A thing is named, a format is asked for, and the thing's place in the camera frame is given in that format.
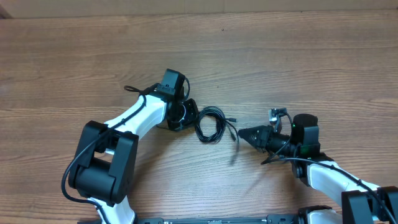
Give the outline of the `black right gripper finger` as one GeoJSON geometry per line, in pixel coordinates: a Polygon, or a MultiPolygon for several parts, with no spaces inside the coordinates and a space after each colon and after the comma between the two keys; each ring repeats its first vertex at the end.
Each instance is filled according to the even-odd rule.
{"type": "Polygon", "coordinates": [[[260,135],[263,129],[264,126],[256,126],[253,128],[240,129],[238,131],[238,135],[240,137],[258,137],[258,135],[260,135]]]}
{"type": "Polygon", "coordinates": [[[240,137],[249,143],[252,147],[257,148],[257,137],[240,137]]]}

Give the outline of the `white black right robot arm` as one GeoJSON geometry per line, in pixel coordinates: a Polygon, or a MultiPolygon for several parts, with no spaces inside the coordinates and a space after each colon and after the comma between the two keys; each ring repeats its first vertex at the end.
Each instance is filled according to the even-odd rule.
{"type": "Polygon", "coordinates": [[[397,223],[397,187],[380,187],[355,177],[321,152],[318,118],[298,114],[289,118],[291,132],[282,134],[286,110],[272,109],[268,126],[238,131],[240,138],[268,153],[263,164],[289,162],[293,175],[306,186],[322,192],[342,212],[326,205],[304,207],[295,215],[267,217],[267,223],[397,223]]]}

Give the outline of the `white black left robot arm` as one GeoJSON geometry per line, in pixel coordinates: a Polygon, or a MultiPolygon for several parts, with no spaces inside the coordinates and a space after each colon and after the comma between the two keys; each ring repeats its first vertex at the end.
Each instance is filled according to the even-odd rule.
{"type": "Polygon", "coordinates": [[[136,103],[105,123],[85,124],[75,156],[62,177],[64,197],[87,203],[99,213],[97,223],[134,223],[127,195],[132,187],[139,140],[154,126],[167,122],[172,131],[194,124],[198,109],[189,97],[182,73],[166,69],[163,79],[138,93],[136,103]]]}

